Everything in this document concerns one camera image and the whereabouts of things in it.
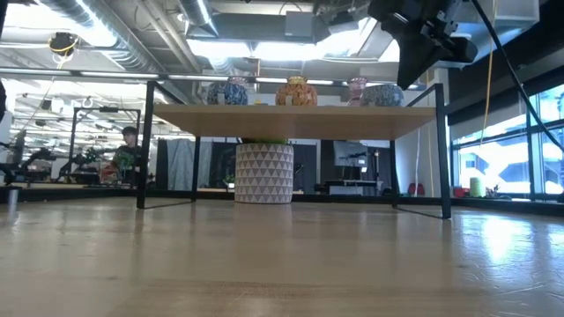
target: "orange patterned vase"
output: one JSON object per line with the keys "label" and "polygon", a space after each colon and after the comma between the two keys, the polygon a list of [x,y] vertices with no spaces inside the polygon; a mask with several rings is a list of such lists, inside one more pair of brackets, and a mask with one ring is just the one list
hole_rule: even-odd
{"label": "orange patterned vase", "polygon": [[277,106],[317,106],[317,91],[308,85],[308,78],[292,76],[288,84],[283,85],[276,92]]}

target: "cable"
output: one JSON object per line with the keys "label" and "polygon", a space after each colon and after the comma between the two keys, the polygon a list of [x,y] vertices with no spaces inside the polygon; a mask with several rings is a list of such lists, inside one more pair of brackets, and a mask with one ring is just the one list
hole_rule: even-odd
{"label": "cable", "polygon": [[419,153],[421,152],[421,128],[417,129],[417,156],[415,157],[415,197],[419,190]]}
{"label": "cable", "polygon": [[[497,0],[493,0],[493,16],[497,15]],[[490,99],[491,99],[491,92],[492,92],[492,69],[494,66],[494,38],[490,38],[490,56],[489,56],[489,66],[487,70],[487,87],[486,87],[486,113],[484,114],[484,126],[482,127],[482,133],[479,138],[479,148],[482,148],[482,144],[484,143],[484,132],[486,131],[487,126],[487,115],[490,111]]]}
{"label": "cable", "polygon": [[[62,61],[57,65],[57,69],[60,70],[63,65],[67,62],[66,56],[69,53],[69,49],[64,53],[64,57],[62,59]],[[33,112],[32,116],[29,117],[29,120],[27,120],[26,124],[24,124],[24,126],[22,128],[19,129],[19,131],[23,131],[24,129],[27,128],[27,126],[29,125],[29,123],[33,120],[33,118],[37,115],[37,113],[39,113],[39,111],[41,110],[41,104],[43,102],[45,102],[45,99],[47,98],[49,92],[51,91],[51,88],[53,87],[53,84],[55,83],[55,78],[56,76],[53,76],[51,78],[51,82],[49,83],[49,86],[47,87],[47,90],[45,91],[45,94],[43,95],[43,98],[41,98],[41,101],[39,103],[39,105],[37,106],[37,109],[35,109],[35,111]],[[10,143],[12,143],[14,141],[14,139],[16,138],[16,136],[14,136],[14,138],[10,141]]]}
{"label": "cable", "polygon": [[492,35],[493,42],[495,43],[495,46],[498,48],[498,50],[503,55],[505,62],[508,66],[509,75],[511,76],[511,80],[513,81],[513,84],[516,86],[516,89],[519,92],[519,94],[521,95],[521,98],[523,98],[523,100],[525,101],[525,104],[527,105],[527,108],[529,109],[529,112],[531,113],[532,117],[535,119],[535,122],[537,122],[537,125],[543,130],[543,132],[550,139],[550,141],[554,145],[558,146],[558,148],[561,151],[564,151],[564,146],[562,146],[562,144],[560,144],[556,140],[556,138],[553,136],[553,134],[550,133],[550,131],[546,128],[545,124],[538,117],[538,114],[535,111],[535,108],[532,106],[531,101],[529,100],[529,96],[527,95],[527,92],[523,88],[523,84],[521,83],[521,81],[517,77],[517,74],[515,73],[515,70],[513,69],[513,66],[511,65],[511,61],[509,60],[508,55],[507,55],[505,49],[503,48],[503,45],[501,45],[500,39],[495,32],[494,26],[492,26],[489,19],[487,18],[487,15],[484,12],[484,9],[482,9],[482,6],[479,4],[478,0],[471,0],[471,2],[472,2],[472,4],[474,4],[476,11],[478,11],[478,15],[482,18],[482,20],[486,24],[487,31]]}
{"label": "cable", "polygon": [[51,49],[51,51],[52,51],[52,52],[57,52],[57,53],[58,53],[58,52],[65,52],[65,55],[66,55],[67,51],[71,50],[71,48],[74,48],[74,46],[77,45],[77,43],[78,43],[78,37],[77,37],[77,38],[74,40],[74,42],[73,42],[72,44],[70,44],[70,45],[69,45],[68,47],[66,47],[66,48],[52,48],[52,47],[51,47],[51,41],[52,41],[52,40],[53,40],[53,39],[49,39],[49,40],[47,41],[47,44],[49,45],[49,48]]}
{"label": "cable", "polygon": [[[429,78],[429,70],[426,72],[427,75],[427,87],[431,83],[431,79]],[[434,197],[434,176],[433,176],[433,156],[431,155],[431,125],[427,125],[427,141],[428,151],[429,151],[429,175],[431,175],[431,197]]]}

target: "wooden floor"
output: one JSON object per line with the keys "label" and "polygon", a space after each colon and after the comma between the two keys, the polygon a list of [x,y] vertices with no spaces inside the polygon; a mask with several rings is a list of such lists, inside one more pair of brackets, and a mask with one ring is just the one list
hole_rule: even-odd
{"label": "wooden floor", "polygon": [[111,198],[0,225],[0,317],[564,316],[560,218]]}

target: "ceramic vase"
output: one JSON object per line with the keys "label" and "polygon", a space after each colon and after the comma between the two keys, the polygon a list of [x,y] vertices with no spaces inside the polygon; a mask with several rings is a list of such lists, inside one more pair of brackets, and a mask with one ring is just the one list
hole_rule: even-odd
{"label": "ceramic vase", "polygon": [[308,85],[308,79],[303,76],[288,78],[288,84],[283,85],[276,92],[277,106],[317,106],[317,91]]}
{"label": "ceramic vase", "polygon": [[208,88],[208,105],[247,105],[249,98],[243,77],[230,77],[226,83],[213,83]]}
{"label": "ceramic vase", "polygon": [[363,107],[402,107],[404,92],[396,85],[374,85],[362,91],[360,105]]}
{"label": "ceramic vase", "polygon": [[239,144],[235,165],[235,201],[290,203],[293,192],[293,147]]}
{"label": "ceramic vase", "polygon": [[362,96],[362,91],[367,86],[368,80],[364,77],[356,77],[351,78],[348,81],[349,84],[349,93],[351,94],[351,98],[349,102],[346,104],[349,107],[358,107],[360,106],[360,97]]}

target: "blue patterned vase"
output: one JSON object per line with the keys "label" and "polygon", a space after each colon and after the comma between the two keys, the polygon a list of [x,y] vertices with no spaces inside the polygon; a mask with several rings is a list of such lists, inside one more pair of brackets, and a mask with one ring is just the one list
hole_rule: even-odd
{"label": "blue patterned vase", "polygon": [[247,105],[249,99],[245,82],[243,77],[230,77],[226,83],[211,84],[208,88],[208,105],[218,105],[220,93],[224,94],[225,105]]}
{"label": "blue patterned vase", "polygon": [[404,92],[396,85],[374,85],[362,91],[360,105],[363,107],[402,107]]}

